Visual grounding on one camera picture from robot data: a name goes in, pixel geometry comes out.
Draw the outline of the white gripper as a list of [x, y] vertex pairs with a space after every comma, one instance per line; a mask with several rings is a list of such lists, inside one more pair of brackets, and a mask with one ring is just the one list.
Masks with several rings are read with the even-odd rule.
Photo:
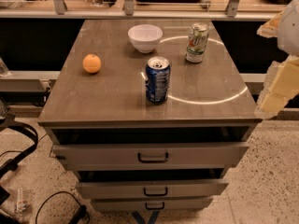
[[[292, 0], [285, 10], [264, 23], [257, 34], [278, 38], [278, 48], [299, 56], [299, 0]], [[267, 70], [255, 114], [276, 116], [286, 104], [299, 94], [299, 57], [284, 62], [272, 62]]]

